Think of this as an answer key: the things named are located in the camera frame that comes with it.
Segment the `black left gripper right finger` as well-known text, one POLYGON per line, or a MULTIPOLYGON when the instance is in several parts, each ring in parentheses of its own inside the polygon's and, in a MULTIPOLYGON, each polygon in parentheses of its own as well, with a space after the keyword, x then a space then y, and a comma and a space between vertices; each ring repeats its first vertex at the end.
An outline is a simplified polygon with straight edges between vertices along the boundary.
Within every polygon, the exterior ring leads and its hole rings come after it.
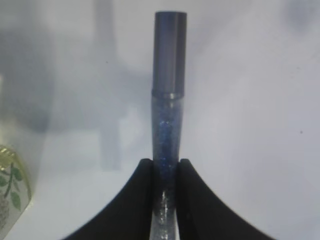
POLYGON ((181 240, 272 240, 229 208, 188 159, 176 170, 176 214, 181 240))

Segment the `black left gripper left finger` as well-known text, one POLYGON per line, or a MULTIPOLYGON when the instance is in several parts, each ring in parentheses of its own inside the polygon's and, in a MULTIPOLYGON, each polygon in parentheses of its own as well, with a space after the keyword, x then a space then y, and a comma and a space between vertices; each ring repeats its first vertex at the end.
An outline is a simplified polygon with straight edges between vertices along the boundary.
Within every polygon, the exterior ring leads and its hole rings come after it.
POLYGON ((67 240, 148 240, 153 209, 154 162, 141 159, 130 179, 94 218, 67 240))

